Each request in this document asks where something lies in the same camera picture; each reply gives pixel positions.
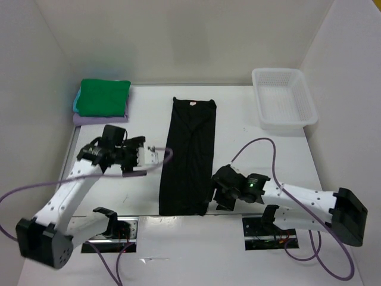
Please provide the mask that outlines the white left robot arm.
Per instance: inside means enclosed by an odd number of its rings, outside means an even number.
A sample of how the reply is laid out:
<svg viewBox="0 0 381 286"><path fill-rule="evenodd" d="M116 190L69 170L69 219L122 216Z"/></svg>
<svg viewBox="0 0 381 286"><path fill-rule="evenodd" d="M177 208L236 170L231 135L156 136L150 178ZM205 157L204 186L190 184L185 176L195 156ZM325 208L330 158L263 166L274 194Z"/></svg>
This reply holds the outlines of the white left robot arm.
<svg viewBox="0 0 381 286"><path fill-rule="evenodd" d="M145 137L127 138L127 131L106 125L100 137L86 144L78 153L67 179L32 219L21 219L16 227L20 254L54 269L61 269L73 250L88 239L101 234L114 237L122 224L117 212L96 207L83 222L71 223L74 212L113 165L121 167L123 177L145 176L135 171L144 159Z"/></svg>

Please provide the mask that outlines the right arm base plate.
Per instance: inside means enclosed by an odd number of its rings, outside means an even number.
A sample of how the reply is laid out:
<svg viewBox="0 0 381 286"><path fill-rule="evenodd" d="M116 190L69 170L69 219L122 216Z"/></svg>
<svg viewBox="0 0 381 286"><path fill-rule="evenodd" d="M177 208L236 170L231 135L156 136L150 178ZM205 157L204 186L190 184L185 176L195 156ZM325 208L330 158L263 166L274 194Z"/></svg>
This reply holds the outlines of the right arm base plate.
<svg viewBox="0 0 381 286"><path fill-rule="evenodd" d="M260 217L242 218L245 250L278 250L299 248L296 230L281 230L274 225L263 225Z"/></svg>

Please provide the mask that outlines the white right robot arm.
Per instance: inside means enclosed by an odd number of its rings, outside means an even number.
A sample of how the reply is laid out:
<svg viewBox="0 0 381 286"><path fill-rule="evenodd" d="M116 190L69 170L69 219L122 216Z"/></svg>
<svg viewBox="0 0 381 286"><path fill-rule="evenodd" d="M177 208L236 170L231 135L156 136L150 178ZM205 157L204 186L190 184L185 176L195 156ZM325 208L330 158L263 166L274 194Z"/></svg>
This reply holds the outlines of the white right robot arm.
<svg viewBox="0 0 381 286"><path fill-rule="evenodd" d="M368 210L349 189L315 191L277 184L266 175L244 176L231 165L219 168L212 180L219 210L234 210L236 200L264 205L261 227L267 234L279 229L333 232L343 244L363 244Z"/></svg>

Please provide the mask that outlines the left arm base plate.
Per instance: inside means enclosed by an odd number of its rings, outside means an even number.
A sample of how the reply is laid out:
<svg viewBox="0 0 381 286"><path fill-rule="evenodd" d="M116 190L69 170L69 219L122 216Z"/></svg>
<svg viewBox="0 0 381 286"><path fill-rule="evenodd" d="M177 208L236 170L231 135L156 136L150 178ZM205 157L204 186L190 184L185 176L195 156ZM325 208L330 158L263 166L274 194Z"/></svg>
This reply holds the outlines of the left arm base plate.
<svg viewBox="0 0 381 286"><path fill-rule="evenodd" d="M135 253L138 237L138 217L120 216L118 218L122 228L107 238L101 234L92 237L89 242L93 244L100 253Z"/></svg>

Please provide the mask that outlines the purple t shirt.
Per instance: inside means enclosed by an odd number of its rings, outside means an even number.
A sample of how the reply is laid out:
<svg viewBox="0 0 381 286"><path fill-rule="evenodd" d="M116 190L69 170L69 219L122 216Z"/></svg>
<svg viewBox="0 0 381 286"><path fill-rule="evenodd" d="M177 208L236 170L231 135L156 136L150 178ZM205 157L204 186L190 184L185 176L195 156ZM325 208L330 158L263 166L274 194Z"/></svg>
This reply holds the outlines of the purple t shirt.
<svg viewBox="0 0 381 286"><path fill-rule="evenodd" d="M128 122L127 104L125 105L124 114L122 116L85 117L85 116L80 116L77 113L73 114L73 123L75 126L106 125L106 124L112 124L112 123L126 123L126 122Z"/></svg>

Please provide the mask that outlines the green t shirt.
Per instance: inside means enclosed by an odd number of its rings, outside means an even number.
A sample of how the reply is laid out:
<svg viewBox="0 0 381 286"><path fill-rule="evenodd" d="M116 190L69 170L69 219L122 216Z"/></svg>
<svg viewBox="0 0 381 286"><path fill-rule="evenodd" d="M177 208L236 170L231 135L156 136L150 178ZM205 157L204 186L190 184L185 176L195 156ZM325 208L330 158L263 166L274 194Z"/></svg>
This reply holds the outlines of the green t shirt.
<svg viewBox="0 0 381 286"><path fill-rule="evenodd" d="M130 86L128 80L83 79L77 113L83 117L122 117Z"/></svg>

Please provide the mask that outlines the cyan t shirt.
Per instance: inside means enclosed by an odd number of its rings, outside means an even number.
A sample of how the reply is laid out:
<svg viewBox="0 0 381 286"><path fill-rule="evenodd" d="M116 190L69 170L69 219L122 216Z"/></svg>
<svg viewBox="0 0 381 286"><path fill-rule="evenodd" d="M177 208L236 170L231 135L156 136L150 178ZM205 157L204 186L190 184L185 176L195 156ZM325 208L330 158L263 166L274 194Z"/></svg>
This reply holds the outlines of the cyan t shirt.
<svg viewBox="0 0 381 286"><path fill-rule="evenodd" d="M76 97L75 97L75 99L73 101L73 108L72 108L72 110L73 110L74 113L78 113L77 102L78 102L78 99L80 98L80 94L81 94L81 88L79 88L79 90L78 90L78 92L76 94Z"/></svg>

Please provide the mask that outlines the black t shirt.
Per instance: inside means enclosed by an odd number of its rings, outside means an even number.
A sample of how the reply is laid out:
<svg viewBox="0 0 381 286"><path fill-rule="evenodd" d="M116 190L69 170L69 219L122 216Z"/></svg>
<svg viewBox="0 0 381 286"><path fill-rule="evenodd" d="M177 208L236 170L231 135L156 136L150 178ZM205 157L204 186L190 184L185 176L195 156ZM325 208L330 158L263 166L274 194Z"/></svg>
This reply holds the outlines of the black t shirt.
<svg viewBox="0 0 381 286"><path fill-rule="evenodd" d="M159 215L205 215L213 196L217 106L214 100L173 98L166 147L173 156L161 172Z"/></svg>

